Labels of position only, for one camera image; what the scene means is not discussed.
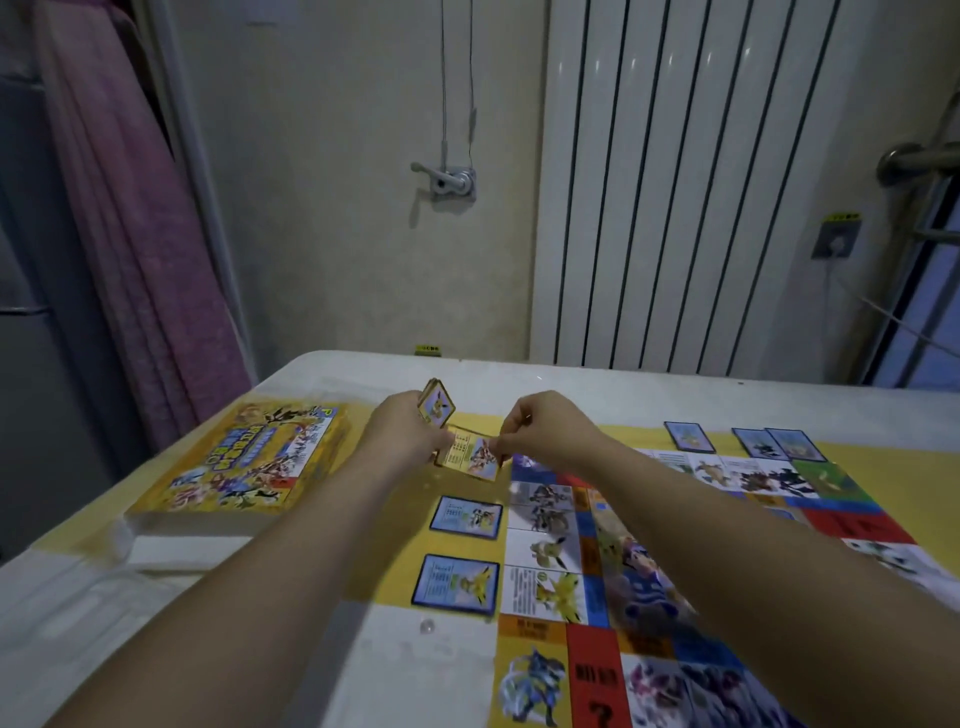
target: table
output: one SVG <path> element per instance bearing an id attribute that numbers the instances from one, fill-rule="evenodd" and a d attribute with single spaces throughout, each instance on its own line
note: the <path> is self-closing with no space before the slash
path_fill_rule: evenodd
<path id="1" fill-rule="evenodd" d="M 960 571 L 953 529 L 960 513 L 953 482 L 953 473 L 960 472 L 960 395 L 359 352 L 305 354 L 256 393 L 306 397 L 343 390 L 377 398 L 420 389 L 431 376 L 444 381 L 460 410 L 481 416 L 468 426 L 487 430 L 518 397 L 557 389 L 614 432 L 618 425 L 651 427 L 665 438 L 664 420 L 698 422 L 708 432 L 729 432 L 731 426 L 800 428 L 827 456 L 865 468 L 874 452 L 867 448 L 902 449 L 885 460 L 887 485 L 872 495 L 941 563 Z M 211 425 L 201 425 L 144 464 L 40 539 L 24 559 L 0 570 L 2 601 L 13 603 L 35 589 L 45 570 L 56 576 L 65 564 L 102 549 L 109 523 Z M 124 583 L 124 589 L 135 588 Z M 162 595 L 156 601 L 161 603 Z M 431 619 L 433 630 L 424 635 L 422 613 L 342 603 L 284 724 L 317 725 L 317 716 L 325 715 L 323 725 L 329 726 L 396 724 L 397 716 L 409 716 L 409 724 L 417 726 L 448 725 L 452 716 L 459 725 L 484 725 L 495 623 L 476 621 L 465 628 L 461 619 Z"/>

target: card deck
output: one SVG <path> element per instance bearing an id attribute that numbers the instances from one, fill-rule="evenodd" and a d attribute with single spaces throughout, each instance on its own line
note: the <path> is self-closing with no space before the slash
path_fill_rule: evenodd
<path id="1" fill-rule="evenodd" d="M 417 403 L 417 409 L 420 416 L 427 422 L 443 427 L 450 416 L 457 411 L 453 400 L 446 392 L 444 383 L 439 379 L 433 378 L 426 383 L 423 391 L 420 393 L 420 401 Z"/>
<path id="2" fill-rule="evenodd" d="M 743 429 L 734 427 L 733 434 L 740 441 L 740 445 L 751 457 L 761 457 L 765 460 L 789 460 L 773 435 L 765 429 Z"/>
<path id="3" fill-rule="evenodd" d="M 496 480 L 500 462 L 490 450 L 490 437 L 479 432 L 451 427 L 456 439 L 449 448 L 437 453 L 434 461 L 442 468 L 466 473 L 481 480 Z"/>
<path id="4" fill-rule="evenodd" d="M 430 528 L 435 531 L 495 539 L 502 518 L 503 506 L 499 503 L 443 496 L 437 504 L 437 512 L 433 515 Z"/>
<path id="5" fill-rule="evenodd" d="M 791 460 L 812 460 L 816 463 L 826 463 L 827 459 L 817 450 L 817 447 L 801 429 L 774 429 L 767 427 L 767 432 L 783 448 Z"/>
<path id="6" fill-rule="evenodd" d="M 663 426 L 670 433 L 677 449 L 687 452 L 716 452 L 704 429 L 696 423 L 663 423 Z"/>
<path id="7" fill-rule="evenodd" d="M 411 602 L 420 607 L 492 615 L 500 565 L 428 553 Z"/>

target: wall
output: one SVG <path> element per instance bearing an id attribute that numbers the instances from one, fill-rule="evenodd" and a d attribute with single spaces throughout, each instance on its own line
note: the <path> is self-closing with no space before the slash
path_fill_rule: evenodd
<path id="1" fill-rule="evenodd" d="M 760 367 L 762 378 L 841 382 L 855 372 L 856 356 L 870 339 L 876 317 L 866 314 L 862 304 L 836 283 L 827 301 L 826 264 L 809 259 L 819 221 L 836 211 L 863 214 L 853 254 L 833 263 L 834 275 L 883 301 L 900 259 L 900 247 L 891 245 L 891 223 L 902 193 L 880 188 L 876 162 L 895 143 L 925 144 L 932 136 L 960 77 L 958 29 L 960 4 L 953 0 L 876 3 L 863 55 L 842 101 L 840 123 L 782 290 Z M 816 103 L 838 100 L 815 99 Z"/>
<path id="2" fill-rule="evenodd" d="M 261 376 L 303 352 L 527 356 L 545 0 L 474 4 L 477 202 L 431 203 L 439 0 L 169 0 Z M 468 0 L 446 0 L 450 164 L 468 162 Z"/>

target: metal fixture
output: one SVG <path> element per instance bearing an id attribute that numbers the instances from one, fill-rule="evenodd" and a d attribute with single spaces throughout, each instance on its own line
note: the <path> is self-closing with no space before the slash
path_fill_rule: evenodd
<path id="1" fill-rule="evenodd" d="M 876 165 L 876 178 L 883 187 L 937 171 L 952 174 L 960 170 L 960 142 L 949 142 L 938 149 L 925 149 L 913 141 L 890 149 Z"/>
<path id="2" fill-rule="evenodd" d="M 410 169 L 430 176 L 430 192 L 434 200 L 453 197 L 477 199 L 477 173 L 472 167 L 447 167 L 441 171 L 415 161 L 410 163 Z"/>

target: game board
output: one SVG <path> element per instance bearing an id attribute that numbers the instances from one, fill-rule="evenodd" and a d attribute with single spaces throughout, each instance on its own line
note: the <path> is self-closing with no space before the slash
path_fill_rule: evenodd
<path id="1" fill-rule="evenodd" d="M 642 451 L 839 538 L 960 610 L 960 581 L 839 465 Z M 443 481 L 432 535 L 417 538 L 444 540 L 417 542 L 420 573 L 403 575 L 406 606 L 496 620 L 490 726 L 800 725 L 699 631 L 693 607 L 599 492 L 528 458 L 510 470 L 509 484 Z"/>

